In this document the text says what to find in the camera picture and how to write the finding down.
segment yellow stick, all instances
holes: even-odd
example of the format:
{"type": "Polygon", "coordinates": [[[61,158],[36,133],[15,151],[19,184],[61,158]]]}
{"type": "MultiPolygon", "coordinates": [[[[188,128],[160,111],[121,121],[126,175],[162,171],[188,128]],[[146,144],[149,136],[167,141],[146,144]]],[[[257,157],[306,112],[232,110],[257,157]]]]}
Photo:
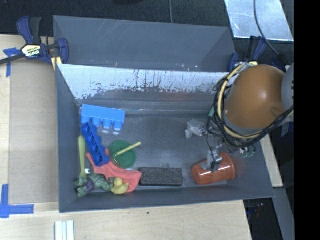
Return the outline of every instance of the yellow stick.
{"type": "Polygon", "coordinates": [[[116,153],[114,156],[115,156],[115,157],[116,157],[116,156],[119,156],[119,155],[121,155],[121,154],[123,154],[123,153],[125,153],[125,152],[127,152],[127,151],[129,151],[129,150],[132,150],[132,149],[134,149],[134,148],[136,148],[136,147],[138,147],[138,146],[140,146],[140,145],[141,145],[141,142],[138,142],[138,143],[136,143],[136,144],[134,144],[134,145],[132,145],[132,146],[128,146],[127,148],[125,148],[125,149],[119,151],[118,153],[116,153]]]}

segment sponge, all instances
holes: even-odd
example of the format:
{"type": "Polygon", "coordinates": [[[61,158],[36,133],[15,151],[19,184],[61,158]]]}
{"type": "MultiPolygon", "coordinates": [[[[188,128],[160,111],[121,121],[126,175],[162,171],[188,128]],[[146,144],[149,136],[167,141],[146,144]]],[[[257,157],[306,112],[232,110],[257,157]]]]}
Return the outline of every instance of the sponge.
{"type": "Polygon", "coordinates": [[[184,183],[181,168],[141,167],[140,186],[180,187],[184,183]]]}

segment blue block toy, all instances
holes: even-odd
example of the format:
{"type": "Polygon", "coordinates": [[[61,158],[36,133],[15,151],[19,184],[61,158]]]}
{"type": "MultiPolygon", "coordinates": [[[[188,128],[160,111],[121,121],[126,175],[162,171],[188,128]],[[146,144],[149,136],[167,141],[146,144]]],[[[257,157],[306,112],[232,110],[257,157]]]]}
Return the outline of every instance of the blue block toy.
{"type": "Polygon", "coordinates": [[[91,122],[87,122],[81,126],[81,132],[95,166],[100,167],[108,164],[110,158],[105,153],[105,147],[101,145],[101,138],[97,135],[97,128],[91,122]]]}
{"type": "Polygon", "coordinates": [[[92,121],[95,127],[102,127],[105,129],[113,129],[120,131],[125,122],[125,111],[108,108],[103,106],[93,106],[83,104],[81,109],[81,124],[86,124],[92,121]]]}

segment rubber duck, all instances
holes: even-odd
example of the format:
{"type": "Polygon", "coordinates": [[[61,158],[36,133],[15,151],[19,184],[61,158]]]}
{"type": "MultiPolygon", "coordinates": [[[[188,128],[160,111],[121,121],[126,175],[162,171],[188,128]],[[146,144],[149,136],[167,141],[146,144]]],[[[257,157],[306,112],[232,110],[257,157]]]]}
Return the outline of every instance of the rubber duck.
{"type": "Polygon", "coordinates": [[[116,177],[113,184],[114,187],[111,188],[110,191],[116,195],[121,195],[128,191],[129,183],[123,183],[123,180],[120,177],[116,177]]]}

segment orange object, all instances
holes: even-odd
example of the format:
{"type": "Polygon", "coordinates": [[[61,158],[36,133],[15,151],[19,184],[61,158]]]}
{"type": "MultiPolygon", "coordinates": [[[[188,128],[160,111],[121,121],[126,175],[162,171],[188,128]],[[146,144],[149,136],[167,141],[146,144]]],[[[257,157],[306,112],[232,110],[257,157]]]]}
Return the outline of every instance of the orange object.
{"type": "Polygon", "coordinates": [[[222,157],[222,161],[219,165],[219,169],[215,172],[203,169],[201,163],[192,167],[192,176],[198,185],[207,185],[224,180],[232,181],[235,179],[236,170],[232,159],[225,152],[221,152],[220,156],[222,157]]]}
{"type": "MultiPolygon", "coordinates": [[[[109,156],[109,150],[105,149],[105,154],[109,156]]],[[[123,184],[129,183],[127,193],[136,189],[139,181],[142,177],[142,172],[138,170],[126,170],[117,167],[111,160],[108,164],[102,166],[96,166],[90,153],[85,154],[86,158],[90,161],[95,174],[102,174],[106,179],[110,177],[120,177],[123,180],[123,184]]]]}

